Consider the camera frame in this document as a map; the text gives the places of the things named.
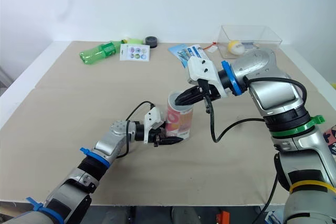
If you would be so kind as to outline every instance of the blue cable tie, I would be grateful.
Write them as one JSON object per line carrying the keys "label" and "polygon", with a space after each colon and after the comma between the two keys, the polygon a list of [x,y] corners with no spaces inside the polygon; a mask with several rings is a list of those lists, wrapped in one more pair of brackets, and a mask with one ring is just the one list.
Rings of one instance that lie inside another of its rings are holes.
{"label": "blue cable tie", "polygon": [[80,149],[80,151],[82,151],[85,155],[90,156],[90,157],[93,157],[93,158],[95,158],[96,160],[100,161],[100,162],[103,163],[107,168],[110,168],[110,163],[109,163],[106,159],[104,159],[104,158],[102,158],[101,156],[99,156],[98,154],[93,153],[93,152],[91,152],[89,149],[85,149],[85,148],[83,148],[83,147]]}
{"label": "blue cable tie", "polygon": [[33,211],[46,212],[50,214],[51,216],[53,216],[56,220],[58,220],[59,224],[64,224],[64,220],[58,212],[55,212],[51,210],[50,208],[43,207],[43,203],[38,203],[34,201],[31,197],[27,197],[26,200],[28,200],[29,203],[31,203],[34,206]]}
{"label": "blue cable tie", "polygon": [[239,87],[239,85],[238,85],[238,83],[236,81],[236,78],[235,78],[234,74],[231,71],[230,64],[227,61],[223,60],[222,61],[222,67],[224,68],[227,76],[229,77],[229,80],[230,80],[230,82],[232,84],[232,87],[235,90],[236,94],[237,95],[241,95],[242,91],[240,90],[240,87]]}

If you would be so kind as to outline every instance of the white table edge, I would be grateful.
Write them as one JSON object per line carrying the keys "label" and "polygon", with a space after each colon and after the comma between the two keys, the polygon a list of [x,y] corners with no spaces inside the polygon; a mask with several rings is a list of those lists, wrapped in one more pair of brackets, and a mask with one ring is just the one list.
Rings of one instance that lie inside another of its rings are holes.
{"label": "white table edge", "polygon": [[70,43],[52,42],[0,96],[0,130]]}

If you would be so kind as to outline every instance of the card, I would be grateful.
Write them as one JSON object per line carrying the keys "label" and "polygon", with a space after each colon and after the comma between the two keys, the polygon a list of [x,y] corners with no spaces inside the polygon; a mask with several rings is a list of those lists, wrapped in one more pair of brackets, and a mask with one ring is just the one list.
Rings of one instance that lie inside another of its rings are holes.
{"label": "card", "polygon": [[121,44],[120,60],[149,61],[150,46],[141,44]]}

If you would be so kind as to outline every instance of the black cable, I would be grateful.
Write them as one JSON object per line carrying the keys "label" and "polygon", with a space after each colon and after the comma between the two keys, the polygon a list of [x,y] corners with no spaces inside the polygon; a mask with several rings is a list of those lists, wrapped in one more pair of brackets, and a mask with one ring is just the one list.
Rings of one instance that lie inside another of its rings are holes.
{"label": "black cable", "polygon": [[140,103],[138,106],[136,106],[136,108],[131,112],[131,114],[126,118],[126,120],[128,120],[133,114],[134,114],[134,112],[141,106],[141,105],[143,105],[143,104],[145,104],[145,103],[148,103],[148,104],[150,104],[151,105],[151,109],[153,108],[153,107],[155,107],[155,104],[154,103],[152,103],[152,102],[150,102],[150,101],[143,101],[142,103]]}
{"label": "black cable", "polygon": [[225,135],[225,133],[230,130],[232,127],[236,126],[239,123],[244,123],[244,122],[249,122],[249,121],[258,121],[258,122],[264,122],[265,120],[262,118],[247,118],[247,119],[242,119],[237,122],[234,122],[231,124],[229,127],[227,127],[223,132],[216,138],[215,135],[215,112],[214,112],[214,107],[212,106],[210,97],[208,95],[205,96],[205,100],[207,102],[207,105],[209,106],[210,110],[210,131],[211,131],[211,138],[215,143],[218,143],[222,137]]}
{"label": "black cable", "polygon": [[274,195],[274,192],[275,192],[275,188],[277,187],[277,184],[278,184],[278,174],[275,176],[275,180],[274,180],[274,183],[273,183],[273,187],[272,187],[272,191],[271,191],[271,194],[269,195],[268,197],[268,200],[265,204],[265,206],[263,207],[263,209],[260,211],[260,213],[257,215],[257,217],[254,219],[254,221],[252,222],[252,224],[255,224],[256,221],[259,219],[259,217],[266,211],[266,209],[268,208],[269,204],[271,203],[272,201],[272,198],[273,198],[273,195]]}
{"label": "black cable", "polygon": [[249,86],[252,82],[257,82],[257,81],[276,81],[276,82],[287,82],[287,83],[294,84],[295,86],[299,87],[302,91],[303,105],[305,105],[305,103],[306,103],[307,89],[301,82],[298,82],[298,81],[292,80],[292,79],[287,79],[287,78],[263,77],[263,78],[254,78],[254,79],[246,80],[246,84],[247,84],[247,86]]}
{"label": "black cable", "polygon": [[129,118],[134,114],[134,112],[135,112],[141,105],[143,105],[143,104],[145,104],[145,103],[150,104],[150,105],[151,105],[151,109],[152,109],[153,107],[155,107],[155,104],[154,104],[154,103],[152,103],[152,102],[150,102],[150,101],[143,101],[143,102],[140,103],[138,106],[136,106],[136,108],[135,108],[135,109],[131,112],[131,114],[126,118],[126,121],[127,121],[127,123],[126,123],[126,151],[125,151],[124,154],[117,156],[117,158],[125,157],[125,156],[128,154],[128,152],[130,151],[130,134],[128,133],[128,129],[129,129],[129,125],[130,125]]}

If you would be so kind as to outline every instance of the white wall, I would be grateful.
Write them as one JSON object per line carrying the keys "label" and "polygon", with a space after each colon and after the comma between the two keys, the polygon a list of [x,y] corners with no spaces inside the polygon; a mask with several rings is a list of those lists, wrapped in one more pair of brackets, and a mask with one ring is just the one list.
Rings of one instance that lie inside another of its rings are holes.
{"label": "white wall", "polygon": [[220,24],[268,25],[336,81],[335,0],[2,0],[1,66],[16,78],[52,40],[154,35],[210,42]]}

